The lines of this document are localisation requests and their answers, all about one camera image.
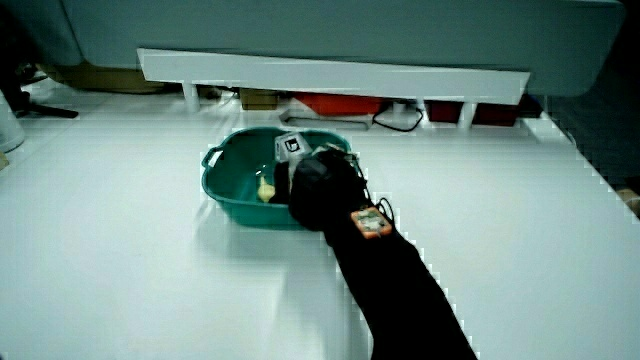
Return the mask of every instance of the white table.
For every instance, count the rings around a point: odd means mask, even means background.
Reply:
[[[276,113],[38,86],[81,116],[23,120],[0,171],[5,360],[368,358],[321,235],[243,228],[201,190],[207,149]],[[529,124],[538,137],[337,132],[481,359],[636,359],[638,221],[549,121]]]

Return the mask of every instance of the orange tag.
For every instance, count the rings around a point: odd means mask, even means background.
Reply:
[[[379,238],[389,235],[393,231],[393,226],[373,206],[352,212],[351,220],[356,224],[365,239]]]

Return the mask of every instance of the black cable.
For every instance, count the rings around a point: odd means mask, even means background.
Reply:
[[[378,111],[375,115],[373,115],[373,118],[371,119],[371,121],[374,124],[378,124],[378,125],[380,125],[382,127],[385,127],[387,129],[400,131],[400,132],[412,132],[413,130],[415,130],[418,127],[418,124],[420,124],[420,121],[422,121],[422,119],[424,118],[424,113],[420,109],[416,109],[416,112],[420,113],[420,118],[418,119],[418,121],[416,121],[415,125],[413,125],[409,129],[396,128],[396,127],[393,127],[393,126],[389,126],[389,125],[383,124],[383,123],[381,123],[381,122],[376,120],[376,117],[378,117],[378,115],[382,114],[383,112],[387,111],[387,108],[388,108],[388,106],[383,107],[380,111]]]
[[[389,212],[387,213],[387,209],[382,205],[382,203],[386,203],[387,207],[389,208]],[[389,218],[389,220],[391,220],[391,225],[395,226],[395,222],[396,222],[396,216],[393,213],[393,208],[391,207],[391,203],[389,202],[389,200],[387,200],[387,198],[383,197],[380,198],[380,200],[378,201],[378,203],[376,204],[376,208],[383,214],[387,215],[387,217]]]

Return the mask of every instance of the yellow object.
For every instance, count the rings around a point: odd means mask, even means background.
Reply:
[[[260,187],[258,188],[258,198],[262,202],[269,202],[271,198],[276,194],[276,188],[273,185],[267,183],[264,176],[260,177]]]

